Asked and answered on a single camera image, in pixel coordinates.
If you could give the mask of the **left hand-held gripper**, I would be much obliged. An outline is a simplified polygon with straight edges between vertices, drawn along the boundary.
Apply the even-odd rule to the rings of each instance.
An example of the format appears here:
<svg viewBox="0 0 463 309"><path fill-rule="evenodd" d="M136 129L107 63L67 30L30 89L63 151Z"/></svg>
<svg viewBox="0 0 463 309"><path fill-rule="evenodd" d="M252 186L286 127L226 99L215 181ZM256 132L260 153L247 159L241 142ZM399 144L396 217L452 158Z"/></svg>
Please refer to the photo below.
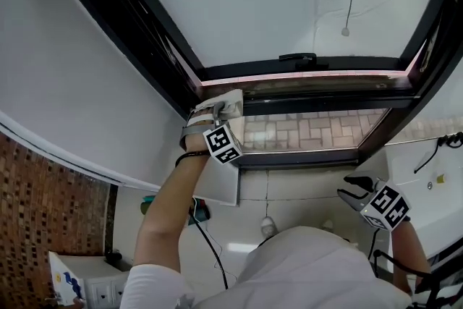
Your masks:
<svg viewBox="0 0 463 309"><path fill-rule="evenodd" d="M185 151L185 137L194 133L203 133L210 155L220 164L227 164L242 156L240 145L227 124L221 125L221 112L225 107L224 101L213 105L213 109L194 109L191 111L187 123L212 122L214 124L192 125L182 128L180 146Z"/></svg>

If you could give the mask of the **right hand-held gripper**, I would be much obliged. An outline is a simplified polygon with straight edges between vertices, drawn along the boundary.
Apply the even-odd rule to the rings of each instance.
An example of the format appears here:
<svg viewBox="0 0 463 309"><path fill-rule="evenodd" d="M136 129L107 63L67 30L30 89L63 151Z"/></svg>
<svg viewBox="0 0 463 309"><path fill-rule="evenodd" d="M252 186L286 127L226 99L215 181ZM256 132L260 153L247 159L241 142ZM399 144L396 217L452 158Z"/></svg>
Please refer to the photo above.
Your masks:
<svg viewBox="0 0 463 309"><path fill-rule="evenodd" d="M344 181L367 192L366 195L355 195L343 189L337 190L338 196L372 227L393 231L407 218L411 206L393 183L379 179L372 172L353 172L345 176Z"/></svg>

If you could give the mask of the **beige cleaning cloth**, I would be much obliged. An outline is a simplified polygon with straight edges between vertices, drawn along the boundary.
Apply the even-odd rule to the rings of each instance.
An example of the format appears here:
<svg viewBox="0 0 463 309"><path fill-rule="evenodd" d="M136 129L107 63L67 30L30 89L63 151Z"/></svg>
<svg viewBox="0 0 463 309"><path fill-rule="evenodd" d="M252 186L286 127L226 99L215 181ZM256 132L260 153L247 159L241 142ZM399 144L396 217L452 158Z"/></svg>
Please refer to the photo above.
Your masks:
<svg viewBox="0 0 463 309"><path fill-rule="evenodd" d="M227 93L209 98L206 101L199 103L195 109L210 108L219 101L225 102L225 107L220 115L221 120L235 119L243 116L243 92L240 89L230 90Z"/></svg>

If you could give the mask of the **black framed window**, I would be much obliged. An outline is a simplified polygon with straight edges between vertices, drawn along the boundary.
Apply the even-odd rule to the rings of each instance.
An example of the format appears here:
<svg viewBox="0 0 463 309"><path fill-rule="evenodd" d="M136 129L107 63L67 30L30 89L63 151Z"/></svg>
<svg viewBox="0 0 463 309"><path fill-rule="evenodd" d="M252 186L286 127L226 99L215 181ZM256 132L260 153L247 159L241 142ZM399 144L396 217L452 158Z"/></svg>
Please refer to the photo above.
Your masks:
<svg viewBox="0 0 463 309"><path fill-rule="evenodd" d="M243 169L361 164L409 124L463 57L463 0L443 0L408 69L377 75L258 75L202 81L174 45L156 0L79 0L135 69L181 116L233 89L250 129L274 119L256 142L244 132Z"/></svg>

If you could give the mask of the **person's left forearm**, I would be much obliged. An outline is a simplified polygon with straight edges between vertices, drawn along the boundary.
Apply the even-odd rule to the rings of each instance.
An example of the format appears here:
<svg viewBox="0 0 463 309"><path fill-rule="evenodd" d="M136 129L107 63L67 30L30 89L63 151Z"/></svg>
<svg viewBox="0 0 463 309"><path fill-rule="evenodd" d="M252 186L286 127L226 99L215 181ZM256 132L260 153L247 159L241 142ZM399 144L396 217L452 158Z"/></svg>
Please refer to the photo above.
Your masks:
<svg viewBox="0 0 463 309"><path fill-rule="evenodd" d="M134 266L152 264L180 272L179 238L207 156L187 156L174 168L149 206L135 245Z"/></svg>

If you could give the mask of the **person's right forearm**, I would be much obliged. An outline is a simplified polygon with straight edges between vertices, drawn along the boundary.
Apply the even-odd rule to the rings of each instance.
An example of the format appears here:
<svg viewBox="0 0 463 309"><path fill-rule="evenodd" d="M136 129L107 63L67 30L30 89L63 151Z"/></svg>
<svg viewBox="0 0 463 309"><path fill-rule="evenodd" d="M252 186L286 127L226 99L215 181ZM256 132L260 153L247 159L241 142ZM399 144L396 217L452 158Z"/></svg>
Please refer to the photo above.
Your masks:
<svg viewBox="0 0 463 309"><path fill-rule="evenodd" d="M422 248L415 228L409 221L401 222L391 233L393 258L402 265L422 273L431 272L428 259ZM407 272L395 266L393 285L401 291L411 294Z"/></svg>

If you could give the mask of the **person's left hand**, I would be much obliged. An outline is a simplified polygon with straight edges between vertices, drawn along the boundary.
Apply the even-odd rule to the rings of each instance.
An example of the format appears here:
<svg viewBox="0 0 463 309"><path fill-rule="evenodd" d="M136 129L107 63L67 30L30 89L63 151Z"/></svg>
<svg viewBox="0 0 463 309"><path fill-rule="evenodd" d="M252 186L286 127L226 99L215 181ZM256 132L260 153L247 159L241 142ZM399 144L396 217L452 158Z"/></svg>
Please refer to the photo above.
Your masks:
<svg viewBox="0 0 463 309"><path fill-rule="evenodd" d="M185 137L185 151L187 153L201 152L210 155L203 133L194 133Z"/></svg>

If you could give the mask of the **black wristband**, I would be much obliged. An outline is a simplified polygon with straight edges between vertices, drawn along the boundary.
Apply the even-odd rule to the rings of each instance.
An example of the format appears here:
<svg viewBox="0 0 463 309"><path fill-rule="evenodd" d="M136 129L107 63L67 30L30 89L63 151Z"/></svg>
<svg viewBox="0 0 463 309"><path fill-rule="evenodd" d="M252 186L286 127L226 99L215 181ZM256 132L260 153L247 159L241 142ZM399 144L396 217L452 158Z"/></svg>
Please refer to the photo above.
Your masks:
<svg viewBox="0 0 463 309"><path fill-rule="evenodd" d="M178 166L180 162L185 158L199 157L199 156L209 156L209 151L192 151L182 154L175 162L175 166Z"/></svg>

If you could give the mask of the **white sink basin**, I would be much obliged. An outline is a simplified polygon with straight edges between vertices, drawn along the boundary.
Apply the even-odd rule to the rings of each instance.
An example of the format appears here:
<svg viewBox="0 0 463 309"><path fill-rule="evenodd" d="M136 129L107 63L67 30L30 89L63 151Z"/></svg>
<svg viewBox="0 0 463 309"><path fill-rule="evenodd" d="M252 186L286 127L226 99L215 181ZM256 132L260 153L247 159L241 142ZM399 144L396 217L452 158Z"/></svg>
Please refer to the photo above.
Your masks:
<svg viewBox="0 0 463 309"><path fill-rule="evenodd" d="M463 146L436 145L424 140L385 148L389 178L411 205L408 215L428 257L463 238ZM440 174L444 184L436 182Z"/></svg>

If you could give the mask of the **person's white shirt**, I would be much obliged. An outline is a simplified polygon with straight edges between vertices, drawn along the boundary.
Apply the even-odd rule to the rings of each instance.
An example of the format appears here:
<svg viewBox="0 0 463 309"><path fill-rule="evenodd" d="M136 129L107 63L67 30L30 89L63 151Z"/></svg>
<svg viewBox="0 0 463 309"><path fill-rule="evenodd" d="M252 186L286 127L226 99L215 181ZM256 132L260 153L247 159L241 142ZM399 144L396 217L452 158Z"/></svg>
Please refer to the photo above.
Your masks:
<svg viewBox="0 0 463 309"><path fill-rule="evenodd" d="M133 267L120 309L407 309L410 296L375 277L364 253L330 232L294 227L247 257L229 289L202 301L163 266Z"/></svg>

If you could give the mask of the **green cleaning bottles pile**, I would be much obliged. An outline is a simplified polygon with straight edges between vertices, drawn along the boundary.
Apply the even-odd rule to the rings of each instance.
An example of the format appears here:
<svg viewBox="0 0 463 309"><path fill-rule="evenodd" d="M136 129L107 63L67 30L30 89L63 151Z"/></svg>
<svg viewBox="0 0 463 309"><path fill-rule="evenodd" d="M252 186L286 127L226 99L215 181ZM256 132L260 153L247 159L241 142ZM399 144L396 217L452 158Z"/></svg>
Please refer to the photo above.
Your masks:
<svg viewBox="0 0 463 309"><path fill-rule="evenodd" d="M155 195L145 196L143 202L140 204L140 211L145 215L149 206L155 199ZM191 215L188 217L187 224L192 225L196 222L204 222L211 218L209 207L205 201L199 198L193 198L190 206Z"/></svg>

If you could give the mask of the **white drawer cabinet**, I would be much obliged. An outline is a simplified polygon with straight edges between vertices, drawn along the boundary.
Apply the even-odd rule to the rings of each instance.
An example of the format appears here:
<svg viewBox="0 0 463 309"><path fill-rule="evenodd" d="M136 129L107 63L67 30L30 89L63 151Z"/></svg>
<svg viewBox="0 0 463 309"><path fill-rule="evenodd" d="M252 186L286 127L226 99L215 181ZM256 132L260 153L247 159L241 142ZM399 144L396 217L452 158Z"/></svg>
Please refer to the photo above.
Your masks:
<svg viewBox="0 0 463 309"><path fill-rule="evenodd" d="M87 309L119 309L129 273L85 280Z"/></svg>

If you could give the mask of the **white carton blue print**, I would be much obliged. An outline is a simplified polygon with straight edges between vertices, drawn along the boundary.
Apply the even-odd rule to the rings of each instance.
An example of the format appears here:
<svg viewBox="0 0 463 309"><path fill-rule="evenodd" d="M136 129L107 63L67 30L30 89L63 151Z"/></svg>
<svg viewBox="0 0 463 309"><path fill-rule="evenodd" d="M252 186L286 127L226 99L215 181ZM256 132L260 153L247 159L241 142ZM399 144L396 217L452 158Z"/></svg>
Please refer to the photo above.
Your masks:
<svg viewBox="0 0 463 309"><path fill-rule="evenodd" d="M75 298L85 302L84 281L72 270L72 258L49 251L48 262L57 303L73 305Z"/></svg>

